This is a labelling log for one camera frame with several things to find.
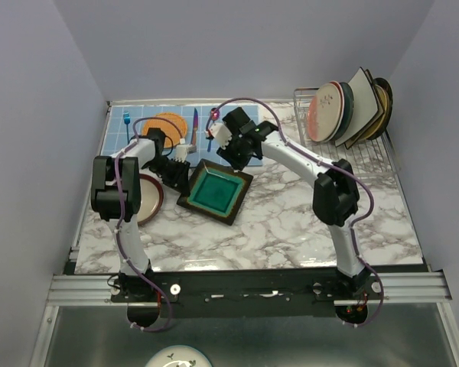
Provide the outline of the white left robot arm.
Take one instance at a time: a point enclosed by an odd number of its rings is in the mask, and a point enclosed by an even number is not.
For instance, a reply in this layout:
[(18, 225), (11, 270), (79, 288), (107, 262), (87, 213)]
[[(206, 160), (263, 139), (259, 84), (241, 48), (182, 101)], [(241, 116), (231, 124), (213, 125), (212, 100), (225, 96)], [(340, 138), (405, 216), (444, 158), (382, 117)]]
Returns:
[(190, 193), (187, 156), (196, 151), (192, 144), (181, 142), (173, 158), (163, 154), (165, 133), (150, 128), (148, 134), (136, 136), (115, 154), (99, 155), (93, 160), (90, 189), (91, 207), (108, 223), (120, 257), (120, 272), (135, 276), (128, 293), (138, 302), (149, 300), (154, 283), (145, 274), (151, 268), (138, 230), (137, 214), (142, 204), (140, 170), (149, 169), (161, 182), (178, 193)]

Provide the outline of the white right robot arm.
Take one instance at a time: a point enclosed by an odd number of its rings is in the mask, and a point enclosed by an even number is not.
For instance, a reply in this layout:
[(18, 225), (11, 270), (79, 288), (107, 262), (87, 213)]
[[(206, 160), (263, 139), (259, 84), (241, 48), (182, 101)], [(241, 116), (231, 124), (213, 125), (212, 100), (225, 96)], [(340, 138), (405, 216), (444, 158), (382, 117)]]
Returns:
[(360, 254), (353, 229), (360, 194), (348, 161), (321, 157), (289, 139), (279, 122), (257, 125), (240, 107), (222, 122), (208, 122), (206, 138), (217, 142), (217, 154), (235, 170), (242, 170), (251, 158), (268, 158), (308, 183), (313, 189), (313, 212), (328, 226), (334, 244), (337, 292), (348, 300), (363, 293), (371, 270)]

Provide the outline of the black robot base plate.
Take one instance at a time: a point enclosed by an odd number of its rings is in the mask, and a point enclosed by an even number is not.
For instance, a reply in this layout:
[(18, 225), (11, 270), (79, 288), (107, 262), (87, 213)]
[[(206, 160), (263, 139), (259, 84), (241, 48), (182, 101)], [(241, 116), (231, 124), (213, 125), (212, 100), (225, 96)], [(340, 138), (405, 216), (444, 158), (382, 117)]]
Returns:
[(196, 317), (335, 317), (348, 305), (380, 300), (377, 276), (355, 278), (335, 267), (240, 271), (148, 271), (119, 274), (116, 304), (152, 306), (177, 319)]

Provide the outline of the black teal square plate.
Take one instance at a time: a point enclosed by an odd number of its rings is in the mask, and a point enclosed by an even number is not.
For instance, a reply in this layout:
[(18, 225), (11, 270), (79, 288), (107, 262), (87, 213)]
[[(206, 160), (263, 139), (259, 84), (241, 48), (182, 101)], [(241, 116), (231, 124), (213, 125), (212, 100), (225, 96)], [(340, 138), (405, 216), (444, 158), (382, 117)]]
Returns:
[(190, 194), (177, 205), (231, 226), (243, 204), (253, 176), (201, 159), (189, 179)]

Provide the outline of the red rimmed round plate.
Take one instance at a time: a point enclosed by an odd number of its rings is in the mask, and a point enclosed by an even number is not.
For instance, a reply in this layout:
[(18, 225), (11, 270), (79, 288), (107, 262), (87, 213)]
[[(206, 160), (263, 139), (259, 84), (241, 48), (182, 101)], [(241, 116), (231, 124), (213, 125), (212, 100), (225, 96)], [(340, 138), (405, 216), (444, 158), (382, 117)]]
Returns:
[(143, 226), (158, 214), (164, 201), (164, 191), (161, 184), (147, 174), (140, 174), (140, 187), (141, 205), (137, 219), (138, 225)]

